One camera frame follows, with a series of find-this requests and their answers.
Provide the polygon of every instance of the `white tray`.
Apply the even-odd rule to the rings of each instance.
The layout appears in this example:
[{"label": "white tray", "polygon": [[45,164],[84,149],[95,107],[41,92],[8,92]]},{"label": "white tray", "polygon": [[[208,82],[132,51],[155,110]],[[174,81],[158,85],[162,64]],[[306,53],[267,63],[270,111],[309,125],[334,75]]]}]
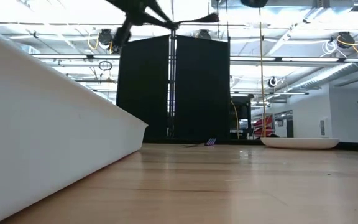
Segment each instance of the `white tray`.
[{"label": "white tray", "polygon": [[328,138],[260,138],[268,147],[280,149],[332,149],[339,139]]}]

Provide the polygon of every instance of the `black panel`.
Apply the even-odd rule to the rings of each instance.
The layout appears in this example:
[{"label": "black panel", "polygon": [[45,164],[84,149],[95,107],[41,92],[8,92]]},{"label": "black panel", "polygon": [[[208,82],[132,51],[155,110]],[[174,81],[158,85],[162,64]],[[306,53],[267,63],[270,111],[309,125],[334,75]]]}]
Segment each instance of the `black panel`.
[{"label": "black panel", "polygon": [[129,42],[121,52],[117,105],[149,125],[145,139],[167,137],[168,40]]},{"label": "black panel", "polygon": [[229,136],[229,46],[177,36],[175,138]]}]

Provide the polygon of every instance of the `ceiling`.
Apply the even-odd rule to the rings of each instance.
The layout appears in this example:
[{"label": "ceiling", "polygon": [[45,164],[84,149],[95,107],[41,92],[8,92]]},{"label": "ceiling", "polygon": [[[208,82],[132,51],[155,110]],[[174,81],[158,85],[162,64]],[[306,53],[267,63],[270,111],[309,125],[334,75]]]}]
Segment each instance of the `ceiling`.
[{"label": "ceiling", "polygon": [[[174,21],[195,19],[216,11],[211,0],[159,0],[162,9]],[[262,55],[273,57],[345,57],[354,55],[355,50],[339,49],[331,54],[324,47],[338,32],[347,31],[358,43],[358,12],[334,9],[312,11],[311,7],[266,7],[261,10]],[[232,56],[260,56],[259,10],[249,7],[219,8],[218,24],[185,24],[178,34],[195,35],[200,29],[208,29],[211,37],[227,41],[231,37]],[[94,39],[104,28],[116,30],[125,15],[105,0],[0,0],[0,34],[14,42],[33,47],[40,54],[108,54],[98,47],[93,50]],[[132,39],[167,35],[170,31],[156,26],[133,27]],[[104,78],[117,78],[118,67],[113,62],[111,72]],[[55,67],[74,78],[93,78],[89,67]],[[265,66],[264,79],[272,76],[284,80],[296,80],[316,70],[312,67]],[[99,75],[101,70],[95,68]],[[232,87],[241,90],[260,90],[260,67],[253,65],[231,65]],[[88,88],[111,90],[109,97],[115,100],[116,84],[85,83]]]}]

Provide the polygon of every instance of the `ceiling pipe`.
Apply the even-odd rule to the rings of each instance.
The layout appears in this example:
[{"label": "ceiling pipe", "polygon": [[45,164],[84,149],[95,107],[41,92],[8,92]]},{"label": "ceiling pipe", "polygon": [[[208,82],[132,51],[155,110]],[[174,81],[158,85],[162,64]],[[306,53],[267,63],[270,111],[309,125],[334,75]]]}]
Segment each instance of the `ceiling pipe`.
[{"label": "ceiling pipe", "polygon": [[342,83],[339,83],[339,84],[336,84],[335,87],[342,87],[342,86],[350,85],[350,84],[356,83],[356,82],[358,82],[358,77],[353,78],[353,79],[348,80],[348,81],[345,81],[345,82],[342,82]]},{"label": "ceiling pipe", "polygon": [[299,28],[302,25],[306,24],[308,19],[315,19],[319,10],[320,9],[310,9],[309,12],[306,13],[305,18],[302,21],[292,24],[292,26],[279,38],[279,40],[273,45],[272,48],[270,48],[270,50],[264,56],[273,55],[280,47],[282,47],[288,40],[290,40],[291,35],[296,28]]},{"label": "ceiling pipe", "polygon": [[[29,9],[30,11],[32,11],[34,14],[37,14],[37,13],[30,7],[29,4],[26,4],[26,3],[24,3],[24,2],[22,2],[22,1],[20,1],[20,0],[18,0],[17,2],[18,2],[19,4],[25,6],[26,8],[28,8],[28,9]],[[48,22],[46,22],[46,21],[43,22],[42,24],[45,25],[45,26],[50,26],[50,24],[49,24]],[[56,33],[56,35],[57,35],[59,38],[61,38],[62,41],[66,42],[71,48],[73,48],[74,50],[76,50],[78,53],[82,54],[82,51],[80,51],[78,48],[76,48],[76,47],[75,47],[70,41],[68,41],[61,33]]]},{"label": "ceiling pipe", "polygon": [[[354,53],[350,58],[356,58],[357,54]],[[358,72],[357,63],[344,63],[331,68],[322,68],[317,72],[302,78],[300,81],[288,86],[287,91],[299,91],[299,90],[310,90],[314,87],[328,83],[335,79],[350,75],[354,72]]]}]

